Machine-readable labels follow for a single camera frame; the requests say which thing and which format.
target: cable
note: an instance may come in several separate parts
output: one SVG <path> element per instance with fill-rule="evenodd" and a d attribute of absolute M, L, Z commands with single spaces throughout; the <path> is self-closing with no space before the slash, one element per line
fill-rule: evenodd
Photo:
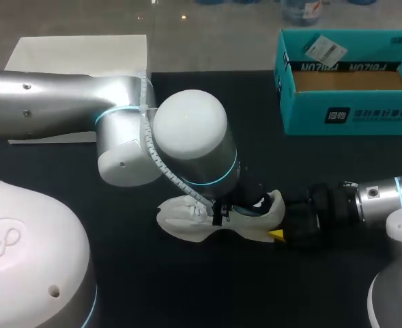
<path fill-rule="evenodd" d="M 149 123 L 149 118 L 147 116 L 147 105 L 146 105 L 146 96 L 147 96 L 147 77 L 144 73 L 141 77 L 141 92 L 140 92 L 140 112 L 141 119 L 143 121 L 143 126 L 145 128 L 145 140 L 147 150 L 152 157 L 152 160 L 160 169 L 160 171 L 178 188 L 180 188 L 187 195 L 195 198 L 198 202 L 205 205 L 207 214 L 209 216 L 213 216 L 213 203 L 209 201 L 207 198 L 203 197 L 200 193 L 191 189 L 187 184 L 185 184 L 181 179 L 179 179 L 172 171 L 167 167 L 166 164 L 162 161 L 160 156 L 158 155 L 154 140 L 152 139 L 152 130 L 151 125 Z"/>

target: open box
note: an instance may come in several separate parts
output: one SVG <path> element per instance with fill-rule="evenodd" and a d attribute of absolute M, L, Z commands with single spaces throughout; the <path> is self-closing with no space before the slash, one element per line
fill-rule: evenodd
<path fill-rule="evenodd" d="M 321 36 L 333 66 L 308 56 Z M 288 135 L 402 135 L 402 31 L 283 30 L 274 76 Z"/>

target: barcode label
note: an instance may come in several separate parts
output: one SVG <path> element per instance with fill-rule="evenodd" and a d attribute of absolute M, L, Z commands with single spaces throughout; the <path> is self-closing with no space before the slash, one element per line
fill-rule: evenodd
<path fill-rule="evenodd" d="M 324 63 L 326 59 L 337 49 L 337 46 L 333 44 L 327 53 L 322 57 L 321 62 Z"/>
<path fill-rule="evenodd" d="M 347 52 L 348 50 L 340 44 L 324 36 L 320 36 L 305 54 L 323 65 L 332 68 Z"/>

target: shoe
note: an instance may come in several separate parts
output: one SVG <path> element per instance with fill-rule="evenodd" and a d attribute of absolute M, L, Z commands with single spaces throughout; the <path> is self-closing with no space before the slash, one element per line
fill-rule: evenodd
<path fill-rule="evenodd" d="M 281 224 L 285 205 L 277 190 L 269 193 L 273 203 L 270 210 L 260 217 L 249 217 L 235 211 L 229 213 L 229 221 L 222 226 L 213 225 L 213 217 L 207 215 L 205 206 L 190 196 L 171 198 L 159 205 L 158 225 L 172 236 L 195 243 L 204 241 L 217 230 L 229 229 L 252 241 L 272 243 L 269 231 Z"/>

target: silver robot arm segment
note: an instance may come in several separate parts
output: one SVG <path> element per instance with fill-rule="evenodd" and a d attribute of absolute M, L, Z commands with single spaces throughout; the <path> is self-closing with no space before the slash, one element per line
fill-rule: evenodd
<path fill-rule="evenodd" d="M 140 87 L 138 77 L 0 71 L 0 140 L 94 131 L 106 110 L 140 105 Z"/>
<path fill-rule="evenodd" d="M 155 107 L 147 84 L 146 104 Z M 161 175 L 144 142 L 141 78 L 0 71 L 0 140 L 96 131 L 107 183 L 133 187 Z"/>

